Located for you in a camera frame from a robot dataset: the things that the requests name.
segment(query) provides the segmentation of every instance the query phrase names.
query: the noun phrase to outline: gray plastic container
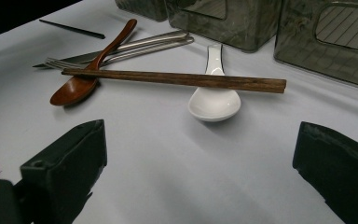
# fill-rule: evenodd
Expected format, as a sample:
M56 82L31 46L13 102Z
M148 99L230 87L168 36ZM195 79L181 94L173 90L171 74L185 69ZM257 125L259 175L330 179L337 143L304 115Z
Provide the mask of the gray plastic container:
M141 15L153 21L166 21L164 0L115 0L118 8Z
M245 52L277 31L281 0L165 0L170 25Z
M358 0L283 0L274 57L358 86Z

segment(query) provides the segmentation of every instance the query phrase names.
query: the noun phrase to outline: spoon bowl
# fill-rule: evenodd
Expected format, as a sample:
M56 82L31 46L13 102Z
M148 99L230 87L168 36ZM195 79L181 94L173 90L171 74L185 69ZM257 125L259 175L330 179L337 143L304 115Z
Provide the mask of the spoon bowl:
M207 75L224 76L221 61L222 45L208 46ZM221 121L234 116L241 108L236 91L198 87L188 102L189 112L203 121Z
M118 46L130 35L135 28L137 20L131 19L126 26L101 53L86 67L90 70L99 70L103 59L110 51L117 49ZM95 89L98 83L98 78L93 77L71 77L65 84L63 84L50 98L52 105L71 105L77 103L87 96L89 96Z

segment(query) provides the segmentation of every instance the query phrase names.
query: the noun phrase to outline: white ceramic spoon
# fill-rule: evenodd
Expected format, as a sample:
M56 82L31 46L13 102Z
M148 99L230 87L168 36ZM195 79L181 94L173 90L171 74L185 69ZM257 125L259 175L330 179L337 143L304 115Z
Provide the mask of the white ceramic spoon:
M208 46L206 75L224 76L222 45ZM188 110L197 119L220 121L235 115L241 107L240 96L233 90L198 87L188 102Z

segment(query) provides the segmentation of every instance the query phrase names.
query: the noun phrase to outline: black chopstick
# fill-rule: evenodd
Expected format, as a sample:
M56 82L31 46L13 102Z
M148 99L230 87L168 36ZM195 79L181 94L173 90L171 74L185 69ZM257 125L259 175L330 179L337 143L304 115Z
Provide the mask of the black chopstick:
M51 22L51 21L44 21L44 20L40 20L40 21L45 22L45 23L50 24L50 25L55 25L55 26L61 27L61 28L66 29L66 30L78 32L78 33L81 33L83 35L90 35L90 36L94 36L94 37L97 37L97 38L100 38L100 39L105 39L105 36L102 35L102 34L94 33L94 32L91 32L91 31L86 31L86 30L81 30L81 29L77 29L75 27L70 27L70 26L66 26L66 25L61 25L61 24Z

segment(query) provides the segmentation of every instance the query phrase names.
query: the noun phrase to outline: wooden chopstick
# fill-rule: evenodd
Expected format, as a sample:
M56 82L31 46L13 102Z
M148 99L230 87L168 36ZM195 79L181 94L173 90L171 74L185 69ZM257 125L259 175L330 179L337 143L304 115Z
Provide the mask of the wooden chopstick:
M67 76L104 77L128 81L209 87L238 91L284 93L284 89L286 88L285 79L260 77L228 77L160 72L89 70L77 68L65 68L62 71L62 74Z

